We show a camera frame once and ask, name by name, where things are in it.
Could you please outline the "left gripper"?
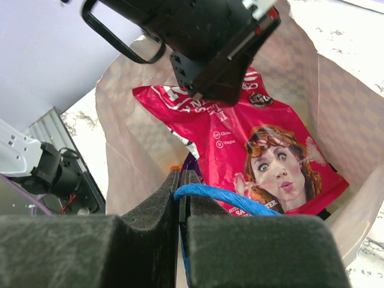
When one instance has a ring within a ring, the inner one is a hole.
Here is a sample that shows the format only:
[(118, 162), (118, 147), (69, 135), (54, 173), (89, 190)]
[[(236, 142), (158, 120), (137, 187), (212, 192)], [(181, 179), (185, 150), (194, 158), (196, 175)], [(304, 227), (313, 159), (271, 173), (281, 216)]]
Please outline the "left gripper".
[(102, 23), (98, 33), (138, 64), (153, 64), (172, 49), (178, 85), (190, 97), (234, 105), (255, 54), (281, 23), (274, 1), (103, 1), (160, 44), (143, 59)]

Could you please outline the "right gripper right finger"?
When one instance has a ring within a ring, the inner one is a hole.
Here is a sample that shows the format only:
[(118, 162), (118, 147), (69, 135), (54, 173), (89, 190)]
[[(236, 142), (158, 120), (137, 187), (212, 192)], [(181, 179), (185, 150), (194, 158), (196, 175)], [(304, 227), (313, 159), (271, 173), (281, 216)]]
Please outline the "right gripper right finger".
[(216, 201), (181, 199), (190, 287), (349, 287), (341, 257), (317, 216), (234, 217)]

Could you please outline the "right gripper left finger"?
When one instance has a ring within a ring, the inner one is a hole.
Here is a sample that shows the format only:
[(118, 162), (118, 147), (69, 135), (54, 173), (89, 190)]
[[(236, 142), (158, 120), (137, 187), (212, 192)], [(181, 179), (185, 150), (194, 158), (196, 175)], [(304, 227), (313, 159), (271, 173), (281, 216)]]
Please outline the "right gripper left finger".
[(1, 286), (174, 287), (178, 182), (123, 216), (2, 216)]

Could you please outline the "red snack bag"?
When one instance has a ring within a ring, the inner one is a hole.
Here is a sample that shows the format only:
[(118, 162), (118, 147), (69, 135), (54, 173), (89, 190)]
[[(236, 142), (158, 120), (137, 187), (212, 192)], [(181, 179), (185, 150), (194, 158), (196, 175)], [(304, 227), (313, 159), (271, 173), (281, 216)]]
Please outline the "red snack bag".
[(349, 186), (324, 159), (296, 112), (270, 97), (249, 68), (239, 102), (193, 100), (184, 88), (133, 89), (135, 99), (179, 137), (205, 184), (281, 214), (317, 215)]

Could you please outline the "purple candy bag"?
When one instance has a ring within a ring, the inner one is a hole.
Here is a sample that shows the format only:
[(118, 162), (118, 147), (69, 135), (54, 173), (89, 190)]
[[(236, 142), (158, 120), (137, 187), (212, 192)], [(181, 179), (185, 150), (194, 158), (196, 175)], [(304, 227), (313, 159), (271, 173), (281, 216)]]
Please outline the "purple candy bag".
[(194, 155), (192, 153), (188, 153), (186, 159), (184, 160), (184, 163), (182, 165), (182, 169), (181, 169), (181, 173), (183, 173), (184, 171), (186, 170), (193, 170), (196, 172), (198, 178), (199, 178), (199, 181), (202, 183), (202, 184), (205, 184), (205, 181), (202, 177), (202, 174), (200, 172), (200, 169), (199, 169), (199, 165), (198, 165), (198, 162), (196, 160), (196, 158), (194, 157)]

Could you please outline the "checkered paper bag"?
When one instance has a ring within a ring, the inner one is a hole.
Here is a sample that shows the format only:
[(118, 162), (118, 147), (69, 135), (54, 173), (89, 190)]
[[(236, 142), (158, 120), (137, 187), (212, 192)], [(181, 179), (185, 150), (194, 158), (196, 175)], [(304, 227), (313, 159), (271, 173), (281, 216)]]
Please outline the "checkered paper bag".
[(286, 1), (106, 1), (146, 33), (95, 87), (104, 287), (349, 287), (383, 202), (383, 98), (319, 56)]

